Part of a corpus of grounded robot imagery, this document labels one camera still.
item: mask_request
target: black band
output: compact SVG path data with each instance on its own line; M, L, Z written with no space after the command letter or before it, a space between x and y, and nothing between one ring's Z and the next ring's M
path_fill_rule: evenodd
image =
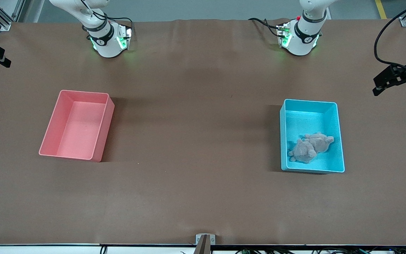
M324 17L323 17L322 19L310 19L310 18L308 18L308 17L305 15L305 11L303 11L303 14L302 14L302 18L303 18L305 21L308 21L308 22L310 22L310 23L319 23L319 22L323 21L323 20L326 18L326 16L327 16L327 10L325 10L325 12L324 12Z
M92 38L92 40L99 46L106 46L107 42L112 38L112 36L114 36L114 27L111 25L111 29L105 36L100 38L90 36L90 38Z
M313 35L303 33L302 31L300 31L298 24L299 23L297 22L297 23L295 23L295 26L294 26L295 35L297 35L302 40L303 43L305 43L305 44L311 43L319 35L320 30L319 30L319 32L317 32L317 34L313 34Z
M88 27L85 27L84 25L82 25L82 28L88 32L98 32L100 30L103 30L103 28L106 26L106 24L107 24L107 18L104 19L103 24L101 24L99 27L88 28Z

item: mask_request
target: stuffed toy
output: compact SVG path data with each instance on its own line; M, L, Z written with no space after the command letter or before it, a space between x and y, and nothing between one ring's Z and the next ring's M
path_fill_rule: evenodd
M334 137L327 137L320 132L313 135L306 134L304 139L304 141L307 141L311 143L311 145L313 145L314 151L316 151L317 153L326 152L328 150L328 146L330 146L330 144L333 143L334 140Z
M313 145L307 141L297 140L297 145L295 148L288 153L290 161L301 161L304 163L309 163L314 157L317 156L316 151L314 151Z

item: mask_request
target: cyan plastic box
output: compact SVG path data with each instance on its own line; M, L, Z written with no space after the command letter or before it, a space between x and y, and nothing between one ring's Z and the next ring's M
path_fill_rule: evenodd
M309 164L290 161L288 152L294 148L297 140L305 134L317 132L335 138L328 151L319 153ZM319 174L345 171L336 103L286 99L280 110L280 138L283 170Z

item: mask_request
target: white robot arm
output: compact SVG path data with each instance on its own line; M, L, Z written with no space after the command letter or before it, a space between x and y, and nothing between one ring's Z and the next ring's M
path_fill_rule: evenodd
M283 24L278 34L280 45L296 56L308 54L316 46L321 27L327 20L327 8L338 0L300 0L303 14Z
M90 35L93 48L105 58L118 56L129 47L131 28L110 21L99 8L110 0L50 0L78 19Z

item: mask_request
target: pink plastic box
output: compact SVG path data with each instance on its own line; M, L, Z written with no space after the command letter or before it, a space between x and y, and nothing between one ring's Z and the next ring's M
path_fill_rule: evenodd
M62 90L39 154L100 162L113 112L107 93Z

